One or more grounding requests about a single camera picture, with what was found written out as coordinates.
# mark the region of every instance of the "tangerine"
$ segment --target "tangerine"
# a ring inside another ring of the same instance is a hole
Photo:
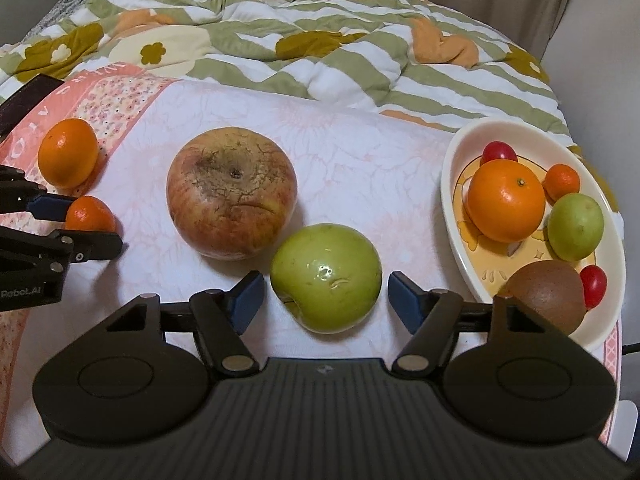
[[[549,198],[557,202],[569,193],[580,192],[580,175],[571,166],[555,164],[546,172],[542,186]]]
[[[73,189],[89,178],[98,160],[98,139],[82,119],[64,119],[40,143],[38,167],[59,189]]]
[[[116,232],[116,218],[107,205],[95,196],[76,198],[66,212],[65,229],[71,231]]]
[[[508,159],[484,163],[471,178],[465,207],[479,231],[511,244],[531,236],[545,215],[545,190],[529,168]]]

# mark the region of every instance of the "cherry tomato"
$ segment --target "cherry tomato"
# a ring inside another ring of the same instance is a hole
[[[516,152],[513,151],[513,148],[506,142],[501,142],[500,140],[489,142],[484,147],[482,157],[480,158],[480,166],[485,162],[495,160],[496,158],[508,158],[509,160],[518,161],[518,156],[516,155]]]
[[[598,306],[607,291],[607,275],[597,265],[586,266],[580,271],[587,310]]]

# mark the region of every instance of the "bruised apple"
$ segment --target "bruised apple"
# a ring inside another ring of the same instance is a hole
[[[171,220],[200,254],[242,260],[273,244],[298,196],[296,173],[272,140],[218,128],[190,140],[166,181]]]

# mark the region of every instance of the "green apple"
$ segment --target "green apple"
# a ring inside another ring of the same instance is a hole
[[[602,209],[590,196],[566,194],[551,209],[546,232],[559,258],[577,262],[593,253],[602,240]]]
[[[271,262],[271,286],[306,329],[337,333],[361,322],[376,303],[382,265],[356,229],[316,224],[280,246]]]

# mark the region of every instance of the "floral blanket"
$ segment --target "floral blanket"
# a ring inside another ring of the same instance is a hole
[[[426,0],[87,0],[0,57],[0,101],[37,73],[118,61],[449,132],[509,117],[572,144],[538,60]]]

